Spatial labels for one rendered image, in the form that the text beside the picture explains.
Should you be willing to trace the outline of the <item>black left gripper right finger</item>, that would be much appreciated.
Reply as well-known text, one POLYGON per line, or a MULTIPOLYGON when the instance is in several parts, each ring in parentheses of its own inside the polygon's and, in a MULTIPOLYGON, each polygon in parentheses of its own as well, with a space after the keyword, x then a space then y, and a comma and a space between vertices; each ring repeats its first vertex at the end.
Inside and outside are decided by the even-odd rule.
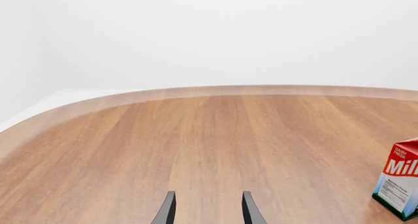
POLYGON ((242 215, 244 224, 267 224, 249 191, 242 193, 242 215))

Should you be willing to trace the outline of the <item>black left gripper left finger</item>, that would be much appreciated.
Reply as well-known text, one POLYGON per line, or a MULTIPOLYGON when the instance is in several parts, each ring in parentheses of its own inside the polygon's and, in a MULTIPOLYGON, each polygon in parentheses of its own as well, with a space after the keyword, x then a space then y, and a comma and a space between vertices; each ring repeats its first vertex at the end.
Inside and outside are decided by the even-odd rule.
POLYGON ((174 224, 175 215, 176 194, 174 191, 169 191, 151 224, 174 224))

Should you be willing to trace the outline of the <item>red and white milk carton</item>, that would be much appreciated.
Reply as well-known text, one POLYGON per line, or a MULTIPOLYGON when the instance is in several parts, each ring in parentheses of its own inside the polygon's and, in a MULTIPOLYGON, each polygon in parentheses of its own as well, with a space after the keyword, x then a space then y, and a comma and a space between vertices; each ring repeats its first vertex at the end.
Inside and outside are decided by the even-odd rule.
POLYGON ((402 221, 418 217, 418 137, 394 143, 372 198, 402 221))

